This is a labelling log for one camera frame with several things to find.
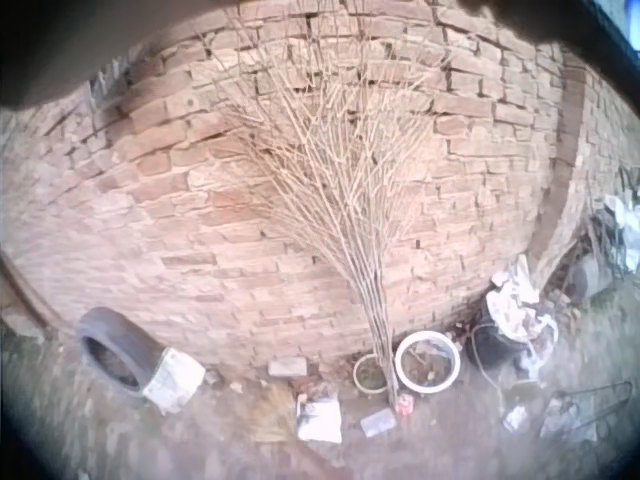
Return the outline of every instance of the brick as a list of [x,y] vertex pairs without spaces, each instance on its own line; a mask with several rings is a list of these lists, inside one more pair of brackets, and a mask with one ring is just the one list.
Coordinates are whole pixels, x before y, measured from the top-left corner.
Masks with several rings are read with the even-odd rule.
[[471,33],[458,32],[451,28],[445,28],[444,33],[447,37],[447,44],[451,47],[462,48],[473,53],[478,49],[478,40]]
[[458,30],[475,33],[481,38],[495,41],[497,39],[497,29],[489,20],[480,17],[473,17],[459,7],[435,9],[437,23]]
[[131,190],[130,193],[136,203],[144,203],[188,189],[186,174],[174,173],[147,181]]
[[475,73],[483,77],[499,79],[502,77],[502,67],[482,57],[474,57],[467,53],[454,53],[449,62],[453,70]]
[[169,156],[171,164],[176,167],[188,167],[211,159],[207,146],[203,143],[189,145],[186,149],[173,149]]
[[435,128],[442,135],[463,135],[469,129],[469,121],[462,115],[440,116],[435,120]]
[[227,207],[217,208],[211,212],[200,215],[199,219],[203,225],[208,227],[219,227],[230,223],[246,222],[256,220],[257,213],[248,207]]
[[164,73],[164,63],[160,55],[137,62],[131,67],[131,80],[140,83],[149,77],[159,77]]
[[246,205],[251,202],[251,195],[245,191],[240,190],[210,192],[209,202],[214,207],[232,207],[234,205]]
[[311,19],[314,37],[340,37],[357,35],[358,19],[350,15],[320,15]]
[[166,99],[169,119],[184,117],[191,113],[206,110],[200,97],[193,90],[183,90]]
[[470,73],[450,72],[449,85],[453,92],[477,95],[480,92],[480,78]]
[[171,147],[185,138],[185,124],[177,121],[152,127],[136,137],[125,138],[118,142],[115,148],[124,159],[132,161],[154,150]]
[[176,213],[182,215],[192,210],[200,210],[210,205],[209,196],[204,192],[182,193],[173,199],[176,206]]
[[452,113],[469,117],[491,117],[491,101],[480,98],[458,97],[440,93],[435,97],[433,109],[439,113]]
[[201,113],[193,115],[188,120],[188,138],[191,142],[198,142],[214,135],[232,130],[236,121],[223,112]]
[[120,103],[120,110],[130,113],[159,98],[168,97],[191,85],[191,77],[184,71],[175,71],[162,77],[147,78],[129,89]]
[[107,141],[112,145],[118,143],[124,137],[133,135],[136,133],[133,120],[130,118],[123,118],[122,120],[112,123],[105,130]]
[[524,58],[535,58],[536,47],[519,39],[512,30],[500,28],[498,30],[498,43],[509,50],[521,54]]
[[161,198],[144,204],[144,210],[152,218],[172,217],[175,214],[175,205],[168,198]]
[[433,23],[431,6],[416,0],[392,2],[388,0],[346,0],[350,14],[407,18],[413,23]]
[[207,54],[204,50],[204,45],[199,40],[196,40],[190,45],[180,45],[176,49],[175,53],[164,60],[164,66],[167,72],[180,68],[184,65],[193,62],[199,62],[206,60]]
[[106,108],[104,110],[100,110],[93,115],[93,127],[96,132],[100,131],[112,123],[120,120],[122,116],[120,112],[115,107]]
[[140,175],[149,177],[168,172],[171,170],[171,163],[169,162],[169,155],[165,152],[157,152],[142,157],[138,160],[137,167]]
[[280,22],[265,22],[258,30],[261,42],[270,42],[281,38],[306,37],[307,33],[306,20],[296,17],[289,17]]
[[530,126],[533,125],[533,114],[520,110],[513,105],[496,104],[495,116],[496,121],[513,123],[515,125]]
[[524,93],[518,87],[507,87],[504,91],[504,101],[512,105],[523,107],[525,104]]
[[494,100],[502,100],[504,98],[504,85],[498,80],[483,78],[480,81],[480,93]]
[[75,172],[83,180],[97,177],[102,173],[102,169],[93,160],[76,165]]
[[131,112],[130,116],[137,133],[144,132],[169,119],[164,100],[156,100],[155,102],[148,103],[144,107]]
[[[371,38],[401,38],[404,34],[405,23],[392,18],[374,17],[362,19],[362,27],[365,35]],[[409,35],[427,39],[428,33],[430,32],[413,30]]]
[[91,153],[108,148],[110,145],[105,131],[100,131],[87,139],[87,148]]

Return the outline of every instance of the red brick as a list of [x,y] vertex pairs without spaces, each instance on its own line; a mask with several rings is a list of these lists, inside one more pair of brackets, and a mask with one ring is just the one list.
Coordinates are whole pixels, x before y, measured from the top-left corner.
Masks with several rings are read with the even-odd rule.
[[152,127],[136,137],[125,138],[115,148],[125,160],[132,161],[154,150],[171,147],[182,142],[185,137],[184,122],[172,122]]
[[451,91],[477,95],[480,92],[478,75],[462,72],[450,72],[449,85]]
[[96,162],[93,160],[89,160],[82,164],[76,165],[75,172],[82,178],[83,180],[88,180],[89,178],[97,177],[102,173],[102,169],[96,165]]
[[520,40],[510,29],[500,28],[498,30],[498,43],[509,50],[522,54],[525,58],[535,58],[536,56],[536,47]]
[[240,190],[210,192],[209,202],[214,207],[232,207],[234,205],[246,205],[247,203],[251,202],[251,195]]
[[164,152],[152,153],[151,155],[142,157],[138,161],[137,166],[140,174],[145,177],[159,175],[171,170],[169,155]]
[[188,190],[186,174],[174,173],[145,182],[130,193],[136,203],[143,203],[186,190]]
[[459,30],[475,33],[481,38],[495,41],[498,32],[495,25],[489,20],[473,17],[459,7],[440,7],[435,10],[436,21],[445,26],[455,27]]
[[152,218],[172,217],[175,214],[175,205],[167,198],[147,202],[144,209]]
[[449,93],[436,96],[433,109],[439,113],[452,113],[469,117],[491,117],[491,101],[480,98],[458,97]]
[[474,57],[470,53],[454,53],[449,62],[452,70],[475,73],[487,78],[502,77],[502,67],[482,57]]
[[117,122],[121,118],[122,116],[120,115],[120,112],[115,107],[100,110],[93,116],[93,127],[96,129],[96,131],[99,131],[103,128],[108,127],[112,123]]
[[129,89],[120,103],[120,110],[129,113],[158,98],[168,97],[191,85],[187,72],[176,71],[162,77],[147,78]]
[[171,164],[176,167],[188,167],[211,159],[204,143],[189,145],[186,149],[174,148],[169,152]]
[[166,102],[170,119],[184,117],[191,113],[206,110],[206,106],[201,104],[200,97],[196,92],[189,89],[170,96]]
[[480,81],[480,93],[485,97],[501,100],[504,97],[504,85],[498,80],[483,78]]
[[131,80],[139,83],[149,77],[158,77],[164,73],[164,64],[160,55],[142,60],[131,67]]
[[[374,17],[361,19],[364,33],[372,38],[402,38],[404,34],[405,23],[399,20],[386,17]],[[417,37],[425,37],[426,31],[409,32],[410,35]]]
[[417,0],[347,0],[347,10],[351,14],[380,15],[407,18],[412,23],[433,23],[431,6]]
[[168,120],[167,106],[164,100],[156,100],[150,102],[144,107],[131,112],[130,114],[136,132],[141,133],[145,130],[160,125]]
[[201,113],[189,117],[188,138],[191,142],[198,142],[214,135],[227,132],[234,128],[237,122],[224,112]]
[[513,105],[496,104],[495,119],[499,122],[513,123],[516,125],[533,125],[533,114],[520,110]]
[[446,136],[462,135],[469,130],[469,120],[462,115],[447,115],[436,118],[436,132]]
[[230,223],[246,222],[258,217],[256,212],[248,207],[217,208],[200,215],[200,222],[209,227],[218,227]]
[[207,54],[204,45],[200,40],[196,40],[191,45],[180,45],[173,55],[165,58],[164,65],[167,72],[182,67],[189,63],[206,60]]
[[162,257],[165,267],[182,267],[188,265],[217,265],[216,257],[211,253],[192,253],[189,255],[177,255]]
[[112,145],[115,145],[124,137],[133,135],[135,133],[135,126],[133,124],[133,120],[131,120],[130,118],[123,118],[116,123],[112,123],[105,130],[107,141],[109,141]]
[[109,192],[118,188],[132,185],[138,181],[138,174],[135,169],[130,165],[122,165],[108,175],[103,175],[96,182],[98,190],[102,193]]

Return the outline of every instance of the rock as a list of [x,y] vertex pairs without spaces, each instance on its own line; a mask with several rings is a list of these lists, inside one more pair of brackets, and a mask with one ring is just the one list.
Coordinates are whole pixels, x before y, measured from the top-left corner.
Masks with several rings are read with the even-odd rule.
[[221,382],[222,378],[220,378],[220,374],[215,370],[207,370],[207,373],[204,374],[204,381],[207,385],[211,386]]
[[229,388],[236,393],[242,393],[242,384],[240,382],[232,382]]
[[306,377],[307,359],[304,357],[283,357],[269,362],[272,377]]

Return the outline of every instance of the brick wall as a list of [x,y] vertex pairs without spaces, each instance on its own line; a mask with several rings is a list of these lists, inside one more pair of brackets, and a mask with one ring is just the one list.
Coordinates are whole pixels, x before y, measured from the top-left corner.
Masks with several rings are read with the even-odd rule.
[[[491,274],[527,248],[553,175],[562,105],[557,45],[536,48],[454,1],[434,3],[270,1],[240,11],[261,42],[306,33],[338,11],[346,28],[367,17],[381,48],[417,37],[427,52],[455,53],[428,85],[442,113],[425,145],[429,194],[387,259],[396,333],[468,316]],[[293,16],[284,21],[286,12]],[[224,12],[214,12],[153,45],[110,108],[92,113],[77,92],[2,115],[3,249],[59,313],[56,326],[70,329],[105,305],[203,362],[366,348],[367,324],[346,281],[258,217],[246,191],[224,180],[251,172],[221,113],[216,85],[224,78],[213,57],[234,65],[251,42],[239,41]],[[258,73],[243,78],[261,93]],[[598,98],[617,105],[594,104],[589,125],[602,138],[587,134],[585,142],[595,156],[613,138],[600,128],[611,112],[601,118],[598,109],[632,120],[590,78]],[[597,155],[605,154],[615,163],[623,152],[603,147]]]

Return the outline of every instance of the dry grass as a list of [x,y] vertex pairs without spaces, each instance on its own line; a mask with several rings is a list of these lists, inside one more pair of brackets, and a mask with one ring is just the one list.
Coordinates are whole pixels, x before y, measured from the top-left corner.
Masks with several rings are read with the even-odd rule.
[[[260,206],[358,293],[393,404],[397,380],[383,265],[411,225],[428,180],[421,161],[427,152],[420,148],[433,132],[434,114],[424,85],[447,59],[425,55],[430,47],[416,39],[400,49],[398,41],[374,41],[366,21],[342,38],[344,19],[324,17],[320,28],[331,36],[316,30],[254,44],[232,67],[218,59],[217,71],[258,71],[258,88],[268,95],[232,88],[225,96],[249,162],[270,184]],[[248,29],[235,22],[248,41]]]

